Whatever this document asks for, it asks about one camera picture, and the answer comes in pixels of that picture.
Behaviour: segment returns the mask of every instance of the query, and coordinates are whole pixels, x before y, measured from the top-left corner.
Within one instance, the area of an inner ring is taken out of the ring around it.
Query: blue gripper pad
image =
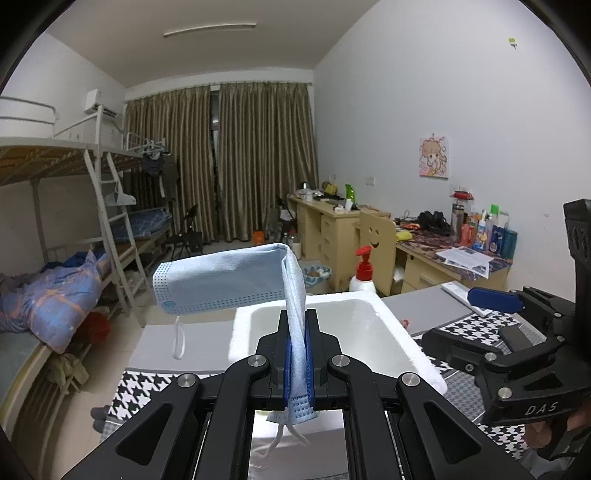
[[[312,363],[312,348],[310,347],[310,328],[306,320],[304,332],[304,344],[306,346],[306,387],[308,390],[308,401],[314,407],[314,364]],[[288,407],[291,394],[291,337],[287,336],[285,349],[285,368],[283,369],[283,402]]]
[[[475,307],[496,312],[518,313],[523,310],[523,303],[517,294],[488,288],[471,288],[468,301]]]
[[[286,407],[290,405],[291,393],[291,337],[287,336],[285,346],[285,367],[283,368],[283,403]]]
[[[310,345],[310,328],[306,319],[306,331],[304,337],[306,346],[306,386],[308,389],[308,402],[314,407],[314,363],[312,361],[312,347]]]

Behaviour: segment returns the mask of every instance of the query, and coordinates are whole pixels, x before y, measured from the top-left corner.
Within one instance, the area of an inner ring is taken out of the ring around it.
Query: ceiling light
[[[171,30],[164,32],[164,38],[180,35],[182,33],[201,32],[206,30],[253,30],[256,28],[256,23],[220,23],[215,25],[200,25],[198,27],[181,28],[179,30]]]

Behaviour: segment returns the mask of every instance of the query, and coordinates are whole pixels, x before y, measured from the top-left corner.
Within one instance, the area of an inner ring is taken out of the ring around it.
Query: ceiling
[[[76,0],[49,33],[126,87],[256,67],[313,69],[377,0]],[[198,25],[256,22],[250,31]]]

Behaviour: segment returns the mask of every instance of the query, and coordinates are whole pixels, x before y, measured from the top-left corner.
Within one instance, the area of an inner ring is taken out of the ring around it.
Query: white remote control
[[[478,307],[470,305],[470,302],[468,301],[468,292],[470,291],[470,289],[468,287],[465,287],[461,283],[451,281],[442,284],[441,288],[447,293],[449,293],[456,300],[461,301],[466,307],[471,309],[473,312],[476,312],[481,317],[486,317],[489,313],[493,312],[493,310],[482,310]]]

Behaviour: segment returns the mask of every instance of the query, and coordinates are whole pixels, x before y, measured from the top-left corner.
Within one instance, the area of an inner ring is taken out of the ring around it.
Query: poster
[[[421,177],[449,177],[449,141],[447,137],[437,137],[435,134],[422,138],[419,147],[418,174]]]

